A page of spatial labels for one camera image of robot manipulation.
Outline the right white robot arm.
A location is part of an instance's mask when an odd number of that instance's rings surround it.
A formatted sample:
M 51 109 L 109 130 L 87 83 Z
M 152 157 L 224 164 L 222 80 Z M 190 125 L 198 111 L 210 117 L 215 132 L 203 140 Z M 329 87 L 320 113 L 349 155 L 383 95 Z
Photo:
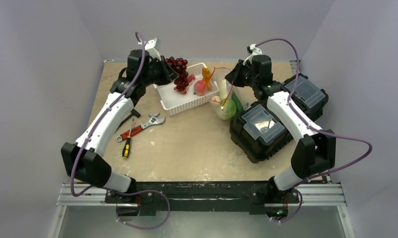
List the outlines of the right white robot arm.
M 290 165 L 269 179 L 270 200 L 279 202 L 287 190 L 334 166 L 335 134 L 314 124 L 290 99 L 290 92 L 273 80 L 269 56 L 256 55 L 251 62 L 238 60 L 225 79 L 233 86 L 251 87 L 257 99 L 235 115 L 229 126 L 232 141 L 251 162 L 267 159 L 287 135 L 291 135 L 296 144 Z

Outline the green cucumber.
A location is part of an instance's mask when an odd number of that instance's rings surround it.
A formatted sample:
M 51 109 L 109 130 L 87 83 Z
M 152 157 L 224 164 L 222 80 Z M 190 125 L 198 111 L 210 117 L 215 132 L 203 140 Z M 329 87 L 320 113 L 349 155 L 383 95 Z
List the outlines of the green cucumber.
M 237 93 L 232 93 L 231 99 L 233 100 L 236 106 L 236 112 L 241 113 L 244 110 L 244 108 L 239 95 Z

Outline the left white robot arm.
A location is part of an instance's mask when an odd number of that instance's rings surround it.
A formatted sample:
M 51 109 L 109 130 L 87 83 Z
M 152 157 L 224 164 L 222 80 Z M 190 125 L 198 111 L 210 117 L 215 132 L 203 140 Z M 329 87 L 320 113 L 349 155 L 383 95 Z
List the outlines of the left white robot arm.
M 178 76 L 164 56 L 153 57 L 148 50 L 132 50 L 127 67 L 113 82 L 106 103 L 91 125 L 75 142 L 62 146 L 67 175 L 94 187 L 114 190 L 125 203 L 134 201 L 136 188 L 131 186 L 132 178 L 112 170 L 103 159 L 105 149 L 124 117 L 145 95 L 146 88 L 152 84 L 167 85 Z

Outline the green cabbage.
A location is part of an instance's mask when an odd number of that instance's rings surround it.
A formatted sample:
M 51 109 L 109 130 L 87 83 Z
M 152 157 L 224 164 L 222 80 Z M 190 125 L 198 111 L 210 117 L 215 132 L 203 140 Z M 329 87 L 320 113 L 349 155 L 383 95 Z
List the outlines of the green cabbage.
M 215 110 L 221 120 L 231 120 L 237 113 L 236 104 L 232 99 L 227 99 L 224 106 L 221 103 L 217 103 Z

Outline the dark red grapes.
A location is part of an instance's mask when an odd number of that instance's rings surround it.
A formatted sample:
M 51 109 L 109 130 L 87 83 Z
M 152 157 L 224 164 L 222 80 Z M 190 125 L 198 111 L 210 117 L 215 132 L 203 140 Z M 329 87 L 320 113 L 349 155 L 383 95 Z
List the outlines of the dark red grapes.
M 187 72 L 188 60 L 184 58 L 166 58 L 168 65 L 178 73 L 178 77 L 174 80 L 174 90 L 179 94 L 187 94 L 189 86 L 193 83 L 196 77 Z

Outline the clear orange zip bag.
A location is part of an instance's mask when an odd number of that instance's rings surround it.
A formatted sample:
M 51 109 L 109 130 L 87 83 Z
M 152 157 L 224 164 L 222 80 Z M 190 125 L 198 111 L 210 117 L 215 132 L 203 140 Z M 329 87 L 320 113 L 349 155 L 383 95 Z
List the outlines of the clear orange zip bag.
M 208 97 L 208 101 L 221 120 L 231 120 L 244 110 L 237 88 L 225 79 L 230 72 L 231 69 L 227 67 L 214 67 L 211 71 L 219 92 Z

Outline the white radish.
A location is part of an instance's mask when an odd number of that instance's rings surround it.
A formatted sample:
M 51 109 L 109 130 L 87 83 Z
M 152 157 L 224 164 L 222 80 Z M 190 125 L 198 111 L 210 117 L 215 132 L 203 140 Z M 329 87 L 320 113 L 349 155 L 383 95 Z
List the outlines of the white radish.
M 223 102 L 227 96 L 228 96 L 228 86 L 227 86 L 227 80 L 223 79 L 219 83 L 219 97 L 221 99 L 221 102 Z

